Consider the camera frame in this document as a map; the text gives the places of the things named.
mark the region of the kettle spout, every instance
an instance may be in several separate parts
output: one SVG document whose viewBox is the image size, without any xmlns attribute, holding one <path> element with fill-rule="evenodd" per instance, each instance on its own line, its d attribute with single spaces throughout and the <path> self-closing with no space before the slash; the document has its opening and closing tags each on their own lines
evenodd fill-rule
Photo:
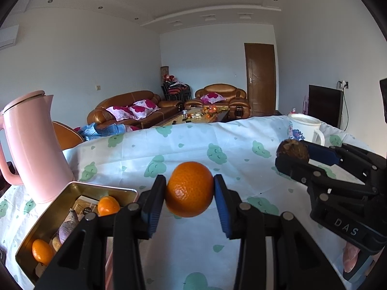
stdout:
<svg viewBox="0 0 387 290">
<path fill-rule="evenodd" d="M 43 96 L 43 97 L 44 97 L 44 99 L 45 99 L 45 101 L 47 103 L 48 109 L 51 110 L 51 104 L 52 104 L 52 99 L 53 99 L 54 95 L 51 94 L 49 96 Z"/>
</svg>

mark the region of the tablecloth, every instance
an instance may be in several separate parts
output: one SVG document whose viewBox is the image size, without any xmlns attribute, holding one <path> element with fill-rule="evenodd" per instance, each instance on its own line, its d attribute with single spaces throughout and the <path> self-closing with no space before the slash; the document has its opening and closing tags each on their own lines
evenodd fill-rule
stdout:
<svg viewBox="0 0 387 290">
<path fill-rule="evenodd" d="M 155 127 L 85 142 L 64 154 L 77 180 L 139 192 L 150 189 L 158 174 L 168 180 L 181 162 L 200 162 L 214 175 L 222 174 L 229 189 L 261 211 L 294 213 L 335 269 L 342 271 L 344 240 L 310 219 L 306 187 L 274 166 L 275 150 L 287 138 L 288 125 L 286 116 L 272 116 Z M 368 149 L 342 130 L 327 124 L 320 129 L 325 146 L 346 142 Z M 330 177 L 356 182 L 339 167 L 315 164 Z M 15 253 L 47 206 L 35 205 L 23 186 L 12 186 L 0 198 L 0 247 L 7 251 L 8 270 L 25 290 L 33 285 L 17 265 Z M 148 290 L 233 289 L 239 241 L 225 237 L 214 200 L 193 218 L 174 216 L 163 206 L 157 232 L 140 244 L 140 252 Z"/>
</svg>

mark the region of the hand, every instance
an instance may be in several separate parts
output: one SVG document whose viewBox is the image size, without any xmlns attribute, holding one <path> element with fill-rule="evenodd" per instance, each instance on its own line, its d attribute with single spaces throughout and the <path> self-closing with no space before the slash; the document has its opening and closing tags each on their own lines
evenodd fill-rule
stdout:
<svg viewBox="0 0 387 290">
<path fill-rule="evenodd" d="M 375 266 L 375 263 L 380 257 L 380 254 L 382 254 L 383 249 L 376 255 L 373 255 L 373 262 L 371 266 L 367 269 L 365 275 L 368 276 L 372 268 Z M 346 273 L 349 273 L 356 265 L 357 262 L 357 255 L 359 254 L 360 249 L 351 243 L 347 242 L 344 248 L 344 254 L 342 256 L 342 262 L 344 264 L 344 271 Z"/>
</svg>

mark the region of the orange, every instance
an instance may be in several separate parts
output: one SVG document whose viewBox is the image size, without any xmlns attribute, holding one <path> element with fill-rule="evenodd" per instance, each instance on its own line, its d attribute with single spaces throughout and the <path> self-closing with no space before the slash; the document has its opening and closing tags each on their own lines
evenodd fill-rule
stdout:
<svg viewBox="0 0 387 290">
<path fill-rule="evenodd" d="M 112 196 L 104 196 L 99 200 L 98 213 L 100 216 L 115 214 L 119 211 L 119 203 Z"/>
<path fill-rule="evenodd" d="M 32 255 L 39 263 L 47 266 L 54 256 L 54 251 L 46 241 L 37 239 L 32 243 Z"/>
<path fill-rule="evenodd" d="M 194 217 L 207 209 L 214 196 L 214 180 L 207 167 L 190 161 L 179 164 L 169 179 L 165 203 L 180 217 Z"/>
</svg>

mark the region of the kettle lid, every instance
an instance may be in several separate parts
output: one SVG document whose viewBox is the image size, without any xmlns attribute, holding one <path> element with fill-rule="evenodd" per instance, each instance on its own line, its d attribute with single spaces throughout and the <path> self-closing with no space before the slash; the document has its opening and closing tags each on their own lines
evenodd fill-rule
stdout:
<svg viewBox="0 0 387 290">
<path fill-rule="evenodd" d="M 45 94 L 44 90 L 36 90 L 35 92 L 31 92 L 29 94 L 24 94 L 23 96 L 20 96 L 19 98 L 16 98 L 15 100 L 13 100 L 9 104 L 7 104 L 1 113 L 4 114 L 5 111 L 7 111 L 8 109 L 14 107 L 15 105 L 23 102 L 26 99 L 33 98 L 36 96 L 43 96 L 44 94 Z"/>
</svg>

